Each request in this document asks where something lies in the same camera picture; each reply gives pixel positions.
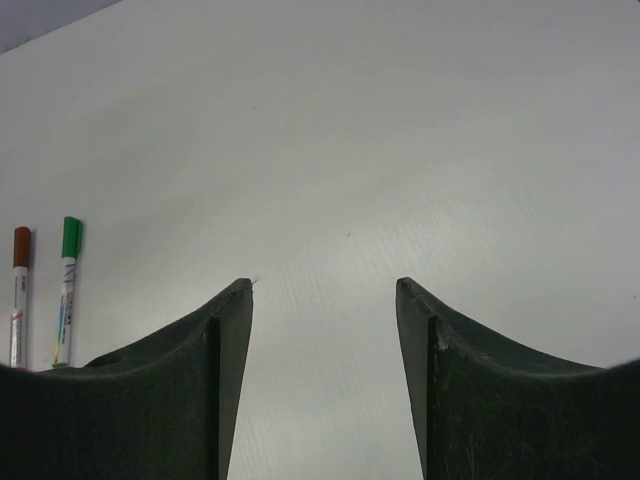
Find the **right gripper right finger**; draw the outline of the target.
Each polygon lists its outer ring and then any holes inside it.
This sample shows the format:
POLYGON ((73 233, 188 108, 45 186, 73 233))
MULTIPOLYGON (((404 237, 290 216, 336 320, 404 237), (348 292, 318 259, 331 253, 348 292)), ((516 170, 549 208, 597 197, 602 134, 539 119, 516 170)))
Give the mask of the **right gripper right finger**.
POLYGON ((396 318, 426 479, 635 479, 639 364, 597 368, 511 340, 409 278, 396 318))

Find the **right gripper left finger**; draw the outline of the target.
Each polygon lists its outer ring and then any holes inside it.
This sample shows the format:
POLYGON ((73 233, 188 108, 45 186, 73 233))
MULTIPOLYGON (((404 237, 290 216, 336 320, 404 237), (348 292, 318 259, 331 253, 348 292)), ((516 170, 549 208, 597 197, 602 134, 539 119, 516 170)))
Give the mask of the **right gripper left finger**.
POLYGON ((238 279, 81 368, 1 370, 5 479, 224 479, 252 326, 238 279))

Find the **green-end white marker pen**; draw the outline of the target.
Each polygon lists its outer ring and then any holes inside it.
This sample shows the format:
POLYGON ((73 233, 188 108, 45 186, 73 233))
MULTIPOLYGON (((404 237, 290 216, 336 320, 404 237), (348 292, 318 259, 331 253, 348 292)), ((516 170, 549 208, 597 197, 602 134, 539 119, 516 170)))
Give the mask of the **green-end white marker pen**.
POLYGON ((70 365, 71 329, 75 306, 75 283, 78 258, 62 258, 62 287, 60 295, 57 342, 52 367, 70 365))

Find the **green pen cap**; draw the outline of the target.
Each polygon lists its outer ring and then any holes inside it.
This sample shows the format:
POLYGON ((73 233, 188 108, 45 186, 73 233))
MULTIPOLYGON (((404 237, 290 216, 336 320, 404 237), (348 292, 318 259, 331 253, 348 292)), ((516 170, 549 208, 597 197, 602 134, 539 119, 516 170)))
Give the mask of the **green pen cap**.
POLYGON ((84 223, 72 216, 63 220, 62 258, 77 259, 83 244, 84 223))

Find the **red-end marker pen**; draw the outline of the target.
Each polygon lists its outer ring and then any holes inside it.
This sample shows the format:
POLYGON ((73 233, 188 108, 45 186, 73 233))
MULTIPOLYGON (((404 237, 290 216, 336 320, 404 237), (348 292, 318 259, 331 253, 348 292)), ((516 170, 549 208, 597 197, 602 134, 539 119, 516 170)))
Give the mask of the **red-end marker pen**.
POLYGON ((10 322, 9 364, 12 368, 26 369, 27 324, 29 300, 29 268, 13 267, 14 295, 10 322))

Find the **brown pen cap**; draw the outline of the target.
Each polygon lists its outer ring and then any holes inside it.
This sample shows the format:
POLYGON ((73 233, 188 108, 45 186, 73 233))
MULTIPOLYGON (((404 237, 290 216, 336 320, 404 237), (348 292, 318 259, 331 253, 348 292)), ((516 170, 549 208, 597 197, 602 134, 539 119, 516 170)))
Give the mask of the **brown pen cap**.
POLYGON ((31 265, 32 232, 26 226, 14 230, 13 239, 13 267, 29 268, 31 265))

